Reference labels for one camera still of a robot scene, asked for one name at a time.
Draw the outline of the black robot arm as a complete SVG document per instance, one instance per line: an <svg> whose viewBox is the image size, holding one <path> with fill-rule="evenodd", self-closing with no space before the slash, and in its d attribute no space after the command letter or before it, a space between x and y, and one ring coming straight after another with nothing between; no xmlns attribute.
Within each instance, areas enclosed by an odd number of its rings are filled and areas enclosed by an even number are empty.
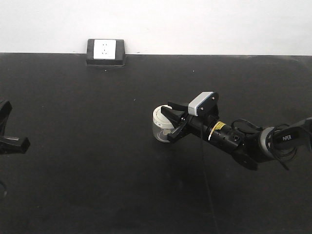
<svg viewBox="0 0 312 234"><path fill-rule="evenodd" d="M258 127L240 119L254 129L246 132L232 122L230 125L219 120L217 101L208 98L194 110L190 104L168 102L161 106L160 112L173 126L167 139L174 143L188 134L199 137L202 141L230 154L232 158L249 170L257 170L258 164L276 160L284 169L292 161L299 146L312 148L312 119L306 118L295 124L280 124L275 127Z"/></svg>

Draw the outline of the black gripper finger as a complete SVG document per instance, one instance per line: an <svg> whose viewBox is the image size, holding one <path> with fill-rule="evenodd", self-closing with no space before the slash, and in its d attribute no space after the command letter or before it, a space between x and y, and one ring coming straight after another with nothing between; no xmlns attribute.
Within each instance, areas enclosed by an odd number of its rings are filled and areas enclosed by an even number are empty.
<svg viewBox="0 0 312 234"><path fill-rule="evenodd" d="M11 113L12 105L10 101L1 99L0 100L0 135L3 136L5 132L5 126L8 117Z"/></svg>
<svg viewBox="0 0 312 234"><path fill-rule="evenodd" d="M24 154L30 146L30 141L27 137L16 138L9 136L0 137L0 154Z"/></svg>

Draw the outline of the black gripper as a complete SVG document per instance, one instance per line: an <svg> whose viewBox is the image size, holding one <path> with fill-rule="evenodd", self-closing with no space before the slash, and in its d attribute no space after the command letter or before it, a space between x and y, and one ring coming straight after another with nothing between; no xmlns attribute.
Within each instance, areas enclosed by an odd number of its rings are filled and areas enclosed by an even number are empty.
<svg viewBox="0 0 312 234"><path fill-rule="evenodd" d="M188 134L193 134L199 138L208 137L208 131L215 122L213 115L195 117L186 114L188 112L188 103L168 101L167 105L171 108L162 106L161 113L175 128L168 134L168 140L171 143L177 142Z"/></svg>

